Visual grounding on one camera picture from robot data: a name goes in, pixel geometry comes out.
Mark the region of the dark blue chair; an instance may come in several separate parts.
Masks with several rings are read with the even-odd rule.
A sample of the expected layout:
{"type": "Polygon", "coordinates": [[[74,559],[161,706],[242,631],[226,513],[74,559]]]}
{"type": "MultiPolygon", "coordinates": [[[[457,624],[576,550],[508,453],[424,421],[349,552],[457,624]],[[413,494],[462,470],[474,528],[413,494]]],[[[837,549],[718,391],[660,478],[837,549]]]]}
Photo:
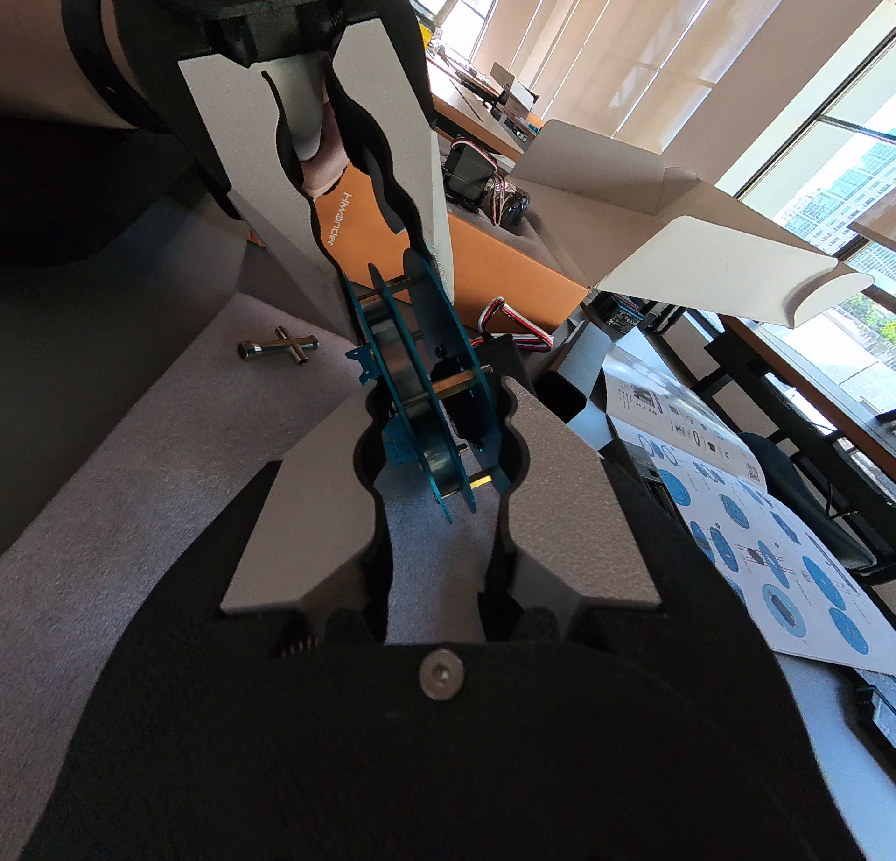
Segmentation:
{"type": "Polygon", "coordinates": [[[767,493],[792,510],[848,571],[866,573],[877,564],[864,545],[828,518],[784,451],[752,432],[740,432],[738,436],[758,460],[767,493]]]}

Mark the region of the person's left hand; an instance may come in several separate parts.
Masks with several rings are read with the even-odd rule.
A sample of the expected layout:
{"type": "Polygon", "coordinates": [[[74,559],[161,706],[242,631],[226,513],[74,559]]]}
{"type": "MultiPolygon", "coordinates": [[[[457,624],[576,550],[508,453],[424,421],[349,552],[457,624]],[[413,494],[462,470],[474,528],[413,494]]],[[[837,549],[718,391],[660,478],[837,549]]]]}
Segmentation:
{"type": "Polygon", "coordinates": [[[349,163],[334,111],[330,101],[325,101],[319,148],[311,158],[301,162],[301,191],[311,199],[325,195],[338,184],[349,163]]]}

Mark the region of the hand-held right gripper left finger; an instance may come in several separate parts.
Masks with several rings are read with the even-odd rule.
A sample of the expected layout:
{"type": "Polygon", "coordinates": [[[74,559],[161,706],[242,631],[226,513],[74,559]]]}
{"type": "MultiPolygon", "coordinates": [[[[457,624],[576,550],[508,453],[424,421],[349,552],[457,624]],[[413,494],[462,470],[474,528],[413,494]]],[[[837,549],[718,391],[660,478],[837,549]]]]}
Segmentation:
{"type": "Polygon", "coordinates": [[[362,558],[374,546],[375,497],[355,452],[374,418],[373,383],[354,390],[282,459],[220,604],[227,615],[301,613],[320,638],[339,609],[372,598],[362,558]]]}

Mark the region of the black electronic parts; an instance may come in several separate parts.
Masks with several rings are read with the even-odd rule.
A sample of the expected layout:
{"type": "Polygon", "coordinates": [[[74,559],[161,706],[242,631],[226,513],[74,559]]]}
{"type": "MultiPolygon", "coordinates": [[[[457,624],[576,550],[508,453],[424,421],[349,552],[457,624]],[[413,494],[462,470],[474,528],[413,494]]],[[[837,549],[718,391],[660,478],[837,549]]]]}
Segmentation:
{"type": "Polygon", "coordinates": [[[661,335],[684,312],[678,305],[609,292],[596,295],[588,308],[600,323],[622,336],[634,328],[645,334],[661,335]]]}

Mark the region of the person's left forearm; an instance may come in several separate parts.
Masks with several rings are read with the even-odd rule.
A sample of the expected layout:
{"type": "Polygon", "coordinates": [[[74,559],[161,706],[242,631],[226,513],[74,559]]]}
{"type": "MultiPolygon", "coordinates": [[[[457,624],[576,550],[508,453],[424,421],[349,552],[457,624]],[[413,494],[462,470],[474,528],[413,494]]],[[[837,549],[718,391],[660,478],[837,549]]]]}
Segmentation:
{"type": "Polygon", "coordinates": [[[1,0],[1,114],[133,129],[74,59],[63,28],[62,0],[1,0]]]}

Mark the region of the large window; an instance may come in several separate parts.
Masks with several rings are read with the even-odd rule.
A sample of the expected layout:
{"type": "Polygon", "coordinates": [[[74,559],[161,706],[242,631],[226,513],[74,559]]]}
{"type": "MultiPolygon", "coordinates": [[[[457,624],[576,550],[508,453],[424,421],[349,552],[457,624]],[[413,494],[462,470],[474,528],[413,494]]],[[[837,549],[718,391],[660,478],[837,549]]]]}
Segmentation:
{"type": "Polygon", "coordinates": [[[871,276],[894,304],[894,251],[852,228],[895,185],[894,30],[736,197],[816,250],[871,276]]]}

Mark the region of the metal cross wrench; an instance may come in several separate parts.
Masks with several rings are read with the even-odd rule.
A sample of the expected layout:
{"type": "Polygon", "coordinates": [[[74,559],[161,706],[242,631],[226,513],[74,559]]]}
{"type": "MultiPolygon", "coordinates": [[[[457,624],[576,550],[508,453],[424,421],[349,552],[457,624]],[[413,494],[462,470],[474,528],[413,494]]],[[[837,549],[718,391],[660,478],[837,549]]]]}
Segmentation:
{"type": "Polygon", "coordinates": [[[285,354],[297,365],[305,365],[308,363],[308,352],[317,351],[320,346],[318,338],[314,335],[294,337],[284,327],[277,327],[275,333],[277,339],[265,344],[249,340],[238,342],[239,357],[244,361],[249,361],[285,354]]]}

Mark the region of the cluttered wooden table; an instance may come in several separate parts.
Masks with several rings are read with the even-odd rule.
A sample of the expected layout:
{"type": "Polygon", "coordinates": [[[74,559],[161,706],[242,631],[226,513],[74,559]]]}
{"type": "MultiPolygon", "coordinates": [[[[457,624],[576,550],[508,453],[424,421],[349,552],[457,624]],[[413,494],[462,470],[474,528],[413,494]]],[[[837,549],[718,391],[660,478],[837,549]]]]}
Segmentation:
{"type": "Polygon", "coordinates": [[[435,111],[435,127],[446,138],[466,138],[492,155],[518,162],[537,133],[530,124],[493,105],[465,86],[456,73],[438,60],[427,60],[435,111]]]}

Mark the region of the orange cardboard box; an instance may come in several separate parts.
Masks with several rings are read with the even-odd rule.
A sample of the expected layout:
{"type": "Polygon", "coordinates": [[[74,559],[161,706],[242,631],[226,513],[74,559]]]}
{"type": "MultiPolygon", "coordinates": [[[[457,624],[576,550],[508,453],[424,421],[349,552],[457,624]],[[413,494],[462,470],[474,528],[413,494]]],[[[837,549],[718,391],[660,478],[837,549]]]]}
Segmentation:
{"type": "Polygon", "coordinates": [[[552,332],[596,289],[794,329],[873,284],[663,155],[560,120],[511,182],[531,199],[518,226],[447,204],[469,327],[502,296],[552,332]]]}

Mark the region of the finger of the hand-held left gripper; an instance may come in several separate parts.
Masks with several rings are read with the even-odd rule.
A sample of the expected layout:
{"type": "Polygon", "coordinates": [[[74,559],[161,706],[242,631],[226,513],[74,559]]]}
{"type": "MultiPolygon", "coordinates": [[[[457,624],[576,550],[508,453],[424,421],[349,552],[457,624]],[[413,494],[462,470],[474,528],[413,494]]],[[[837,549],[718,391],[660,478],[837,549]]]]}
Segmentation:
{"type": "Polygon", "coordinates": [[[228,198],[315,309],[319,325],[358,339],[339,267],[322,250],[311,200],[292,166],[298,120],[302,141],[321,126],[322,98],[302,56],[248,68],[218,53],[179,68],[226,173],[228,198]]]}
{"type": "Polygon", "coordinates": [[[382,174],[383,195],[414,248],[427,253],[448,299],[454,257],[438,142],[380,19],[348,26],[332,61],[342,96],[362,111],[342,138],[367,149],[382,174]]]}

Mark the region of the instruction sheet with blue circles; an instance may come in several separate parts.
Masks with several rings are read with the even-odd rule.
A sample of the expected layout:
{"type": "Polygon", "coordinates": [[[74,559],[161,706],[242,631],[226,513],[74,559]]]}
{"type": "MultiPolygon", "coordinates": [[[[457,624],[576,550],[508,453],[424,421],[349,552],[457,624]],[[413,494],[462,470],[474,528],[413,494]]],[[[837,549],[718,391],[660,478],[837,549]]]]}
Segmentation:
{"type": "Polygon", "coordinates": [[[895,674],[895,632],[822,541],[752,479],[611,417],[647,453],[686,530],[778,652],[895,674]]]}

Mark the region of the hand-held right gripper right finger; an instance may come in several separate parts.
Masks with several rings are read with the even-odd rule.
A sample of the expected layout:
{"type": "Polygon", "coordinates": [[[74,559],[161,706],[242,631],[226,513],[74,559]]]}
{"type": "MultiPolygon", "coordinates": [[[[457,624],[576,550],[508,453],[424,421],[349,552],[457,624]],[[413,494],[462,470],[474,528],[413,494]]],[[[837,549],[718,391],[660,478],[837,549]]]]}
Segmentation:
{"type": "Polygon", "coordinates": [[[501,377],[499,398],[500,467],[509,486],[499,501],[480,616],[658,610],[658,590],[599,452],[515,379],[501,377]]]}

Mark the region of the blue disc robot base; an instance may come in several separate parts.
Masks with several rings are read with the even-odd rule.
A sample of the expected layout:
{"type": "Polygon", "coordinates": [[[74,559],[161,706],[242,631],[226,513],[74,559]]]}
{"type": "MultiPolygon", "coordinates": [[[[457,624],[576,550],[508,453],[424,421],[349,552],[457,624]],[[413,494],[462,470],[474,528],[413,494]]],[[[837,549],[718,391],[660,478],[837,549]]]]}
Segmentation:
{"type": "Polygon", "coordinates": [[[480,479],[503,493],[510,487],[500,462],[505,417],[504,382],[516,380],[537,396],[519,348],[508,336],[472,337],[449,302],[431,260],[406,250],[403,271],[384,278],[369,266],[365,292],[341,275],[358,345],[347,353],[370,389],[365,411],[371,424],[359,438],[353,461],[362,485],[374,489],[387,461],[416,464],[444,518],[449,501],[463,500],[476,513],[477,482],[462,459],[461,445],[477,460],[480,479]]]}

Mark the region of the beige roller blind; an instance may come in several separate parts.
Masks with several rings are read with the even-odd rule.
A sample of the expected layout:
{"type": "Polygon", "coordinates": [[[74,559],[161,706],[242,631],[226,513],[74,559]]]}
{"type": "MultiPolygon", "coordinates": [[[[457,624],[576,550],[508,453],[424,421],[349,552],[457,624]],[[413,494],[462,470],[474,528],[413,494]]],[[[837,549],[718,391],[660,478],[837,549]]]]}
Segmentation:
{"type": "Polygon", "coordinates": [[[663,152],[782,0],[575,0],[536,71],[544,120],[663,152]]]}

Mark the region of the black electronic module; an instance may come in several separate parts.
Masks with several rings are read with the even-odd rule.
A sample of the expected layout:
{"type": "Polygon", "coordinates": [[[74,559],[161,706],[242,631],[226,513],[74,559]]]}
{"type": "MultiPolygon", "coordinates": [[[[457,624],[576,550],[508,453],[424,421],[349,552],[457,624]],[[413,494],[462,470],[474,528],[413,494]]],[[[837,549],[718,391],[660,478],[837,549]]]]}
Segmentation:
{"type": "Polygon", "coordinates": [[[664,509],[670,519],[676,521],[682,530],[688,531],[686,522],[660,477],[652,457],[641,444],[633,444],[616,437],[604,450],[609,458],[619,463],[626,472],[633,476],[634,480],[644,488],[644,491],[655,500],[656,504],[664,509]]]}
{"type": "Polygon", "coordinates": [[[853,669],[856,721],[880,754],[895,766],[895,677],[853,669]]]}

